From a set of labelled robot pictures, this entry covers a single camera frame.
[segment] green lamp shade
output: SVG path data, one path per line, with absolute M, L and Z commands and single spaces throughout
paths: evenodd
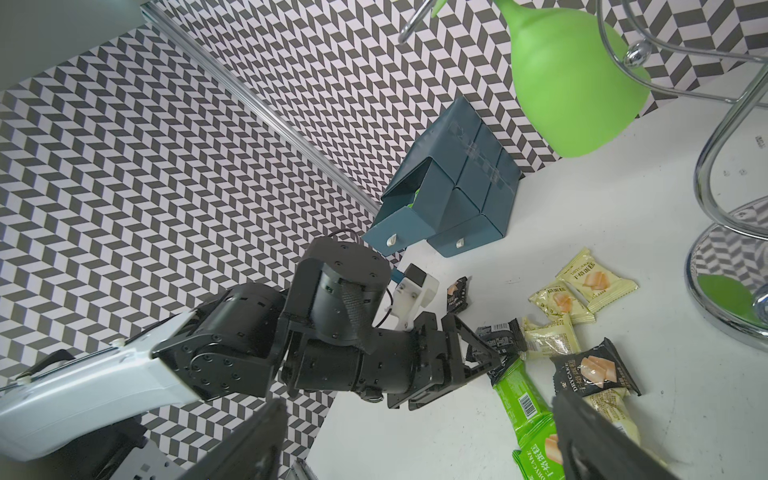
M 555 152 L 562 157 L 588 154 L 634 120 L 649 91 L 608 57 L 594 15 L 494 1 L 509 25 L 520 108 Z M 606 30 L 611 47 L 623 58 L 627 44 L 613 28 Z M 650 79 L 642 67 L 634 71 Z

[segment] robotic arm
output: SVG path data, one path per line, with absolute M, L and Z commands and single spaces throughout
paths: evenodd
M 27 461 L 157 407 L 266 397 L 278 372 L 292 395 L 351 391 L 369 402 L 386 395 L 389 408 L 420 408 L 501 360 L 454 315 L 442 318 L 442 330 L 433 313 L 408 320 L 436 290 L 419 272 L 401 281 L 411 299 L 401 306 L 398 297 L 403 329 L 374 328 L 388 262 L 357 243 L 318 238 L 285 292 L 235 286 L 133 339 L 5 387 L 0 453 Z M 463 363 L 459 339 L 484 353 L 477 366 Z

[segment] metal ball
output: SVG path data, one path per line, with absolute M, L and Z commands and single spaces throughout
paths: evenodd
M 627 50 L 627 54 L 624 56 L 624 64 L 629 68 L 640 67 L 648 60 L 651 53 L 652 48 L 648 40 L 636 41 Z

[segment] black snack packet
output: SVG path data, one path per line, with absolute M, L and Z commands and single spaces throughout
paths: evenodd
M 609 339 L 582 353 L 553 356 L 554 392 L 572 390 L 585 397 L 603 390 L 624 387 L 642 395 Z
M 466 310 L 467 306 L 467 277 L 456 280 L 448 287 L 448 313 L 459 313 Z
M 512 364 L 518 360 L 518 358 L 520 357 L 517 353 L 502 355 L 502 364 L 487 373 L 488 378 L 491 379 L 491 386 L 495 386 L 499 380 L 504 378 L 504 374 L 507 372 L 507 369 L 511 367 Z
M 528 349 L 517 319 L 513 319 L 509 323 L 478 327 L 475 329 L 475 335 L 480 337 L 480 340 L 486 342 L 491 348 L 501 353 L 502 357 L 504 355 L 524 352 Z M 467 362 L 477 361 L 475 359 L 475 352 L 474 348 L 467 347 Z

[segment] green snack packet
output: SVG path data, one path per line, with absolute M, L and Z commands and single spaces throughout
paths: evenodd
M 525 372 L 525 364 L 517 359 L 504 376 L 493 385 L 502 398 L 504 410 L 512 421 L 512 428 L 518 437 L 518 445 L 524 445 L 526 438 L 547 415 L 551 415 L 547 403 L 541 397 L 531 378 Z
M 525 480 L 563 480 L 563 455 L 551 413 L 531 431 L 528 441 L 512 453 Z

